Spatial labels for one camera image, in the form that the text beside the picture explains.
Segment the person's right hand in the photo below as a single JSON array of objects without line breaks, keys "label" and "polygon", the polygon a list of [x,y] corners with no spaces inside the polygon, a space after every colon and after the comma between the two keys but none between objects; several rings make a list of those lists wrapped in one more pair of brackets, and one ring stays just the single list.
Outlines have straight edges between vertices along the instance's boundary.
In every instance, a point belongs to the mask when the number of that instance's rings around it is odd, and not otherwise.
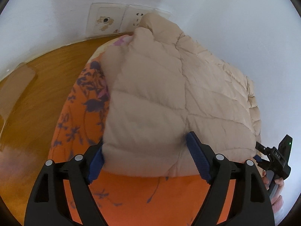
[{"label": "person's right hand", "polygon": [[[265,185],[265,188],[268,190],[269,189],[269,185],[268,185],[269,180],[266,177],[266,171],[264,171],[258,165],[256,165],[256,168],[258,169],[259,173],[261,174],[262,181]],[[278,185],[278,188],[274,194],[274,197],[270,201],[271,201],[273,213],[275,214],[282,208],[282,206],[284,204],[283,197],[281,195],[281,192],[284,188],[284,180],[283,180],[283,178],[279,178],[279,179],[275,179],[274,182],[276,185]]]}]

